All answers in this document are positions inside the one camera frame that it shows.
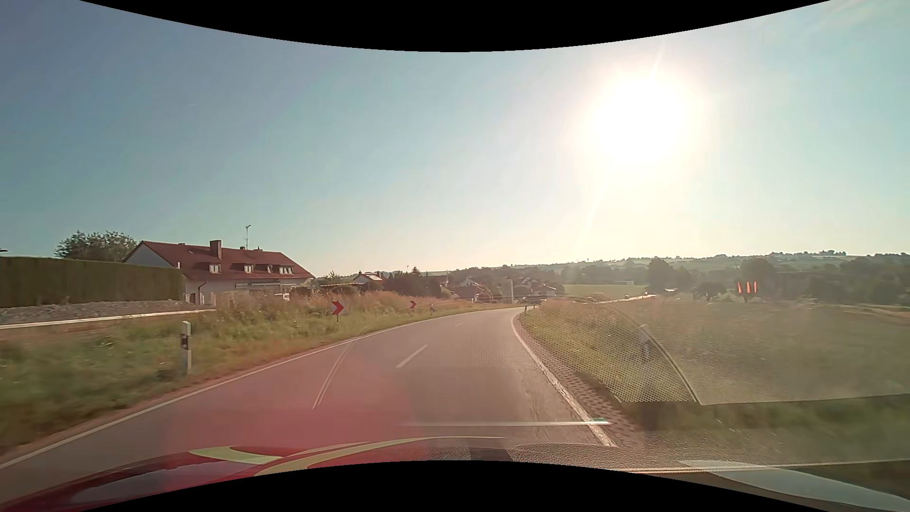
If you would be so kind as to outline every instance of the road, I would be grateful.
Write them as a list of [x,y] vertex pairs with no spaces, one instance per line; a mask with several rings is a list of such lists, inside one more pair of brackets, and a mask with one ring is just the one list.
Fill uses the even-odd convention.
[[375,333],[145,409],[12,465],[8,456],[0,460],[0,502],[112,467],[222,445],[315,448],[425,435],[600,444],[587,425],[539,425],[581,418],[516,337],[511,323],[519,311],[472,312]]

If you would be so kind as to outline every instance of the windshield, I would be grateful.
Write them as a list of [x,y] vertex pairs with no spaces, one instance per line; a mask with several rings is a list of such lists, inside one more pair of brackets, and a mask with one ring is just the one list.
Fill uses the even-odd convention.
[[910,499],[909,16],[438,53],[5,2],[0,504],[395,457]]

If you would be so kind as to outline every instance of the tall green hedge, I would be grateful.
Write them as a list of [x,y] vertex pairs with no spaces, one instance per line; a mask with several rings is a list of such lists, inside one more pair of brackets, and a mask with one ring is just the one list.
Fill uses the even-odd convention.
[[0,258],[0,307],[183,300],[178,269],[109,261]]

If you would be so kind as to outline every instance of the guardrail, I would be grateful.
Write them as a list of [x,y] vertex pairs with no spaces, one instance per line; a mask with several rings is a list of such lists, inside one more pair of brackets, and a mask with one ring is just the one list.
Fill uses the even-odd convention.
[[104,322],[112,320],[129,320],[132,318],[148,318],[154,316],[167,316],[171,314],[192,314],[198,312],[211,312],[215,311],[214,309],[205,309],[205,310],[189,310],[189,311],[178,311],[178,312],[144,312],[140,314],[122,314],[119,316],[102,316],[98,318],[75,318],[72,320],[54,320],[51,322],[32,322],[32,323],[8,323],[6,325],[0,325],[0,331],[6,329],[25,329],[27,327],[48,327],[52,325],[68,325],[71,323],[87,323],[87,322]]

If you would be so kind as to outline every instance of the sun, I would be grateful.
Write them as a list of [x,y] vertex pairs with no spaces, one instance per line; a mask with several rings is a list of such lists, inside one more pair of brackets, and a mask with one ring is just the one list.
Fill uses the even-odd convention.
[[689,117],[682,87],[654,78],[623,80],[592,110],[589,146],[615,163],[659,161],[681,149]]

